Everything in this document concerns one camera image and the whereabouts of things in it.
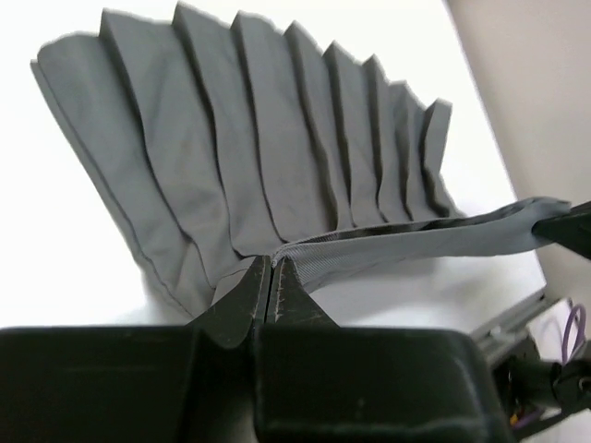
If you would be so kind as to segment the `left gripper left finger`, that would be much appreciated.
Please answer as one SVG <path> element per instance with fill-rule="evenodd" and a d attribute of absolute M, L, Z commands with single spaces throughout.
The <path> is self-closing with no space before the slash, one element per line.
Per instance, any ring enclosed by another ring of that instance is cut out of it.
<path fill-rule="evenodd" d="M 257 256 L 237 285 L 191 321 L 195 349 L 236 349 L 264 318 L 271 284 L 271 258 Z"/>

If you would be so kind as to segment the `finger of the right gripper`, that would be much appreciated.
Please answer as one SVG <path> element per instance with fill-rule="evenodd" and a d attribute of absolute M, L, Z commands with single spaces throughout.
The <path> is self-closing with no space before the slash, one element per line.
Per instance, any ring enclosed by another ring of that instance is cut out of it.
<path fill-rule="evenodd" d="M 569 213 L 537 222 L 533 234 L 565 247 L 575 254 L 591 259 L 591 202 L 570 210 Z"/>

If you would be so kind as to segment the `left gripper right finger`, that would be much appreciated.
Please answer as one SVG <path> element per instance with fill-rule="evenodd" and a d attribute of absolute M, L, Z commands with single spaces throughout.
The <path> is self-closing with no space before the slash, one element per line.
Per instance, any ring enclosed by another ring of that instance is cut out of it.
<path fill-rule="evenodd" d="M 338 328 L 302 286 L 296 265 L 282 258 L 273 269 L 270 289 L 270 323 L 306 328 Z"/>

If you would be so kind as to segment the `grey pleated skirt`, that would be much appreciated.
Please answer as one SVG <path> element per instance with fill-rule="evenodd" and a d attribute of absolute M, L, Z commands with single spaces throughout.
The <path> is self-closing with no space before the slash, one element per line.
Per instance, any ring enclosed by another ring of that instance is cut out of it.
<path fill-rule="evenodd" d="M 440 175 L 451 105 L 422 106 L 376 58 L 321 50 L 297 23 L 107 10 L 31 68 L 133 258 L 186 316 L 259 256 L 292 261 L 311 291 L 387 262 L 534 250 L 534 225 L 571 207 L 463 215 Z"/>

